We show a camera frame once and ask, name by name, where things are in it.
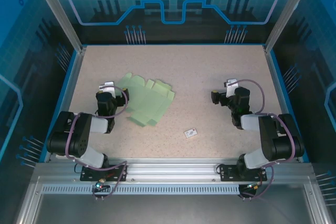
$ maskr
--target small white box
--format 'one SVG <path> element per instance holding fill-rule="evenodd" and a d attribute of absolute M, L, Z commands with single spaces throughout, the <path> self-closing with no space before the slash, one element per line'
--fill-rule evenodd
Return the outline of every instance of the small white box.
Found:
<path fill-rule="evenodd" d="M 197 135 L 197 131 L 196 131 L 195 128 L 193 128 L 191 130 L 185 131 L 184 134 L 187 138 L 189 138 L 189 137 L 192 137 L 194 135 Z"/>

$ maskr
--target metal pin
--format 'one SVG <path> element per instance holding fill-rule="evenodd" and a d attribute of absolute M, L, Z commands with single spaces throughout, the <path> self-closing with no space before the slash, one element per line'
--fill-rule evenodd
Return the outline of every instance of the metal pin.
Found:
<path fill-rule="evenodd" d="M 31 151 L 31 150 L 28 150 L 27 148 L 24 148 L 23 145 L 20 145 L 20 146 L 19 146 L 19 149 L 20 149 L 20 150 L 25 150 L 25 151 L 28 151 L 28 152 L 30 152 L 30 153 L 33 153 L 33 154 L 35 154 L 35 155 L 37 155 L 37 156 L 40 156 L 40 154 L 37 154 L 36 152 L 33 152 L 33 151 Z"/>
<path fill-rule="evenodd" d="M 295 63 L 294 67 L 290 66 L 286 73 L 283 74 L 282 78 L 284 79 L 287 75 L 289 75 L 295 68 L 297 64 Z"/>
<path fill-rule="evenodd" d="M 64 70 L 64 72 L 67 72 L 67 70 L 65 69 L 65 67 L 63 67 L 63 65 L 61 64 L 61 62 L 59 60 L 57 60 L 57 63 L 60 65 L 60 67 Z"/>
<path fill-rule="evenodd" d="M 136 31 L 136 34 L 138 35 L 138 41 L 139 41 L 139 44 L 141 44 L 141 43 L 140 43 L 139 33 L 140 33 L 139 31 Z"/>
<path fill-rule="evenodd" d="M 64 59 L 66 62 L 69 62 L 68 58 L 64 55 L 63 52 L 59 49 L 59 47 L 56 49 L 62 59 Z"/>
<path fill-rule="evenodd" d="M 34 166 L 34 165 L 29 165 L 29 164 L 25 163 L 24 161 L 21 161 L 21 163 L 20 163 L 20 164 L 21 164 L 21 165 L 30 166 L 30 167 L 32 167 L 32 168 L 35 168 L 35 166 Z"/>
<path fill-rule="evenodd" d="M 296 81 L 298 78 L 294 77 L 293 80 L 290 81 L 290 83 L 288 85 L 286 85 L 286 88 L 288 88 L 289 86 L 291 86 L 293 84 L 294 81 Z"/>
<path fill-rule="evenodd" d="M 36 162 L 35 162 L 35 161 L 32 161 L 32 160 L 30 160 L 30 159 L 27 159 L 27 158 L 21 157 L 19 154 L 16 154 L 15 158 L 16 158 L 16 159 L 19 159 L 19 158 L 21 158 L 21 159 L 23 159 L 23 160 L 25 160 L 25 161 L 29 161 L 29 162 L 32 162 L 32 163 L 35 163 L 35 164 L 36 164 Z"/>
<path fill-rule="evenodd" d="M 137 36 L 136 36 L 136 33 L 135 33 L 135 26 L 132 26 L 132 28 L 133 28 L 134 36 L 135 36 L 135 44 L 137 44 L 138 42 L 137 42 Z"/>
<path fill-rule="evenodd" d="M 39 149 L 37 149 L 37 148 L 35 148 L 35 147 L 32 147 L 31 144 L 27 144 L 27 147 L 28 147 L 28 148 L 32 148 L 32 149 L 34 149 L 34 150 L 36 150 L 36 151 L 38 151 L 38 152 L 41 152 L 41 150 L 39 150 Z"/>
<path fill-rule="evenodd" d="M 239 41 L 239 37 L 240 37 L 240 34 L 242 33 L 241 30 L 238 31 L 238 36 L 237 36 L 237 39 L 236 39 L 236 44 L 238 44 L 238 41 Z"/>
<path fill-rule="evenodd" d="M 147 44 L 147 43 L 146 43 L 146 35 L 145 35 L 145 33 L 146 33 L 146 31 L 142 31 L 142 34 L 143 34 L 143 41 L 145 42 L 145 44 Z"/>
<path fill-rule="evenodd" d="M 43 143 L 43 142 L 41 142 L 41 141 L 37 140 L 37 139 L 36 139 L 36 138 L 34 138 L 33 136 L 30 136 L 30 137 L 29 137 L 29 139 L 30 139 L 30 140 L 35 140 L 36 142 L 38 142 L 38 143 L 40 143 L 40 144 L 44 145 L 44 143 Z"/>
<path fill-rule="evenodd" d="M 29 155 L 29 154 L 26 153 L 26 152 L 23 154 L 23 156 L 24 156 L 24 157 L 31 157 L 31 158 L 36 159 L 37 161 L 39 161 L 38 158 L 36 158 L 36 157 L 34 157 L 34 156 L 31 156 L 31 155 Z"/>
<path fill-rule="evenodd" d="M 142 40 L 142 32 L 141 32 L 141 28 L 142 26 L 138 26 L 139 30 L 140 30 L 140 37 L 141 37 L 141 43 L 143 43 L 143 40 Z"/>
<path fill-rule="evenodd" d="M 299 76 L 299 78 L 297 78 L 294 82 L 288 85 L 286 89 L 290 90 L 300 79 L 301 79 L 301 76 Z"/>
<path fill-rule="evenodd" d="M 325 175 L 331 176 L 331 171 L 329 170 L 329 171 L 327 171 L 327 173 L 323 173 L 323 174 L 317 175 L 316 178 L 321 177 L 321 176 L 325 176 Z"/>
<path fill-rule="evenodd" d="M 298 83 L 296 83 L 295 85 L 294 85 L 294 87 L 291 89 L 291 90 L 289 90 L 288 91 L 288 94 L 290 94 L 296 87 L 298 87 L 299 86 L 299 84 Z"/>
<path fill-rule="evenodd" d="M 319 186 L 327 186 L 327 185 L 334 186 L 335 185 L 335 181 L 332 180 L 330 183 L 322 184 L 322 185 L 319 185 Z"/>
<path fill-rule="evenodd" d="M 125 34 L 125 37 L 126 37 L 127 45 L 129 45 L 128 38 L 127 38 L 127 31 L 124 31 L 124 34 Z"/>
<path fill-rule="evenodd" d="M 240 25 L 237 25 L 237 30 L 236 30 L 235 38 L 233 39 L 233 43 L 234 43 L 234 42 L 235 42 L 235 40 L 236 40 L 236 37 L 237 37 L 237 34 L 238 34 L 238 30 L 239 30 L 239 28 L 240 28 Z"/>
<path fill-rule="evenodd" d="M 336 187 L 330 187 L 330 188 L 326 188 L 326 189 L 321 189 L 321 191 L 327 191 L 327 190 L 332 190 L 332 189 L 336 189 Z"/>
<path fill-rule="evenodd" d="M 59 47 L 58 47 L 58 48 L 57 48 L 57 51 L 58 51 L 58 53 L 61 55 L 62 59 L 64 59 L 64 61 L 65 61 L 67 64 L 69 64 L 70 61 L 69 61 L 67 55 L 64 53 L 64 50 L 62 50 L 62 52 L 61 52 L 61 50 L 60 50 Z"/>
<path fill-rule="evenodd" d="M 328 195 L 335 195 L 336 193 L 332 193 L 332 194 L 322 194 L 322 196 L 328 196 Z"/>
<path fill-rule="evenodd" d="M 58 59 L 58 61 L 60 61 L 66 67 L 66 64 L 64 63 L 64 60 L 62 59 L 62 57 L 59 56 L 57 53 L 55 53 L 55 56 Z"/>
<path fill-rule="evenodd" d="M 286 71 L 286 73 L 284 73 L 284 74 L 282 75 L 282 78 L 284 78 L 284 77 L 286 76 L 286 74 L 289 72 L 289 70 L 291 70 L 292 68 L 293 68 L 293 66 L 290 65 L 290 66 L 289 66 L 289 69 Z"/>
<path fill-rule="evenodd" d="M 233 39 L 233 36 L 234 36 L 234 34 L 236 33 L 236 31 L 235 30 L 233 30 L 232 31 L 232 35 L 231 35 L 231 40 L 230 40 L 230 44 L 232 43 L 232 39 Z"/>
<path fill-rule="evenodd" d="M 133 37 L 133 31 L 130 31 L 130 33 L 131 33 L 131 36 L 132 36 L 133 45 L 135 45 L 135 43 L 134 43 L 134 37 Z"/>
<path fill-rule="evenodd" d="M 127 29 L 127 33 L 128 33 L 128 38 L 130 39 L 130 43 L 131 43 L 131 35 L 130 35 L 130 31 L 128 30 L 128 28 L 130 28 L 130 26 L 125 26 Z"/>
<path fill-rule="evenodd" d="M 230 30 L 226 30 L 226 35 L 225 35 L 225 39 L 224 39 L 224 43 L 226 43 L 226 38 L 227 38 L 227 35 L 229 34 Z"/>
<path fill-rule="evenodd" d="M 63 52 L 65 52 L 66 55 L 69 57 L 69 59 L 71 59 L 71 55 L 70 55 L 69 52 L 65 49 L 65 46 L 62 46 L 61 43 L 59 43 L 59 45 L 61 46 Z"/>
<path fill-rule="evenodd" d="M 320 179 L 320 180 L 318 180 L 318 181 L 324 181 L 324 180 L 328 180 L 328 179 L 332 179 L 332 178 L 336 178 L 336 176 L 329 177 L 329 178 L 324 178 L 324 179 Z"/>
<path fill-rule="evenodd" d="M 284 80 L 285 85 L 287 85 L 290 80 L 292 80 L 294 77 L 296 77 L 295 75 L 298 73 L 298 71 L 296 71 L 295 73 L 292 74 L 292 76 L 289 76 L 286 80 Z"/>
<path fill-rule="evenodd" d="M 57 54 L 55 54 L 55 55 L 56 55 L 56 57 L 58 58 L 58 60 L 61 61 L 61 62 L 63 63 L 64 67 L 67 68 L 68 65 L 67 65 L 67 63 L 65 62 L 65 60 L 62 58 L 62 56 L 61 56 L 61 55 L 60 55 L 60 56 L 57 56 Z"/>
<path fill-rule="evenodd" d="M 244 42 L 244 39 L 245 39 L 245 36 L 246 36 L 247 32 L 248 32 L 247 30 L 244 31 L 243 38 L 241 39 L 241 42 L 240 42 L 241 44 Z"/>
<path fill-rule="evenodd" d="M 229 39 L 230 39 L 230 36 L 231 36 L 231 32 L 232 32 L 232 29 L 234 28 L 235 26 L 234 25 L 231 25 L 231 30 L 229 32 L 229 37 L 227 38 L 227 42 L 229 42 Z"/>
<path fill-rule="evenodd" d="M 241 32 L 241 35 L 240 35 L 240 39 L 239 39 L 239 42 L 241 41 L 242 37 L 243 37 L 243 34 L 244 34 L 244 31 L 245 31 L 245 28 L 247 27 L 247 25 L 243 25 L 243 31 Z"/>
<path fill-rule="evenodd" d="M 27 142 L 30 142 L 31 144 L 34 144 L 34 145 L 36 145 L 37 147 L 40 147 L 40 148 L 42 148 L 43 146 L 41 146 L 41 145 L 39 145 L 39 144 L 36 144 L 36 143 L 34 143 L 33 141 L 31 141 L 31 140 L 28 140 L 25 136 L 22 138 L 22 141 L 27 141 Z"/>

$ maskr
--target table surface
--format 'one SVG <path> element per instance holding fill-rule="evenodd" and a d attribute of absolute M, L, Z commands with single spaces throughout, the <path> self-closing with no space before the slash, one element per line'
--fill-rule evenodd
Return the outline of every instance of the table surface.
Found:
<path fill-rule="evenodd" d="M 227 79 L 257 81 L 265 92 L 264 112 L 281 113 L 260 45 L 88 46 L 70 111 L 95 113 L 99 85 L 128 72 L 168 83 L 175 98 L 156 126 L 140 127 L 123 113 L 111 134 L 91 133 L 89 144 L 111 158 L 230 158 L 260 148 L 259 133 L 236 129 L 230 110 L 212 104 L 211 91 L 224 90 Z M 260 90 L 240 84 L 251 91 L 251 111 L 258 111 Z M 198 134 L 186 138 L 192 128 Z"/>

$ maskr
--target blue enclosure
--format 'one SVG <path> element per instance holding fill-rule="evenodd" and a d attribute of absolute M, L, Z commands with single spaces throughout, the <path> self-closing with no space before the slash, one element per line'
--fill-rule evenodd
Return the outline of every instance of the blue enclosure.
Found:
<path fill-rule="evenodd" d="M 289 0 L 0 0 L 1 223 L 16 220 L 83 45 L 266 44 Z M 300 0 L 269 52 L 316 171 L 336 163 L 336 0 Z M 24 153 L 33 156 L 25 160 Z M 8 190 L 8 178 L 15 193 Z"/>

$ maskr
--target black cable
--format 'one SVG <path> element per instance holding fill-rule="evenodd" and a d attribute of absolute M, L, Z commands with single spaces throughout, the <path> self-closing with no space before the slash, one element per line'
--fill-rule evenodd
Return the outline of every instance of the black cable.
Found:
<path fill-rule="evenodd" d="M 76 171 L 76 167 L 77 167 L 77 165 L 78 165 L 78 164 L 76 163 L 75 166 L 73 167 L 73 171 L 74 171 L 75 173 L 82 173 L 82 172 L 77 172 L 77 171 Z"/>
<path fill-rule="evenodd" d="M 223 165 L 223 164 L 219 164 L 219 165 L 217 165 L 217 167 L 216 167 L 216 173 L 217 173 L 217 174 L 220 174 L 220 173 L 218 172 L 218 168 L 219 168 L 221 165 Z"/>
<path fill-rule="evenodd" d="M 109 188 L 111 188 L 111 186 L 108 186 L 108 185 L 106 185 L 106 186 L 103 186 L 102 188 L 100 188 L 99 190 L 97 190 L 97 191 L 94 191 L 94 190 L 96 190 L 96 188 L 92 188 L 92 191 L 93 191 L 93 193 L 100 193 L 101 191 L 104 191 L 104 190 L 106 190 L 106 189 L 109 189 Z"/>

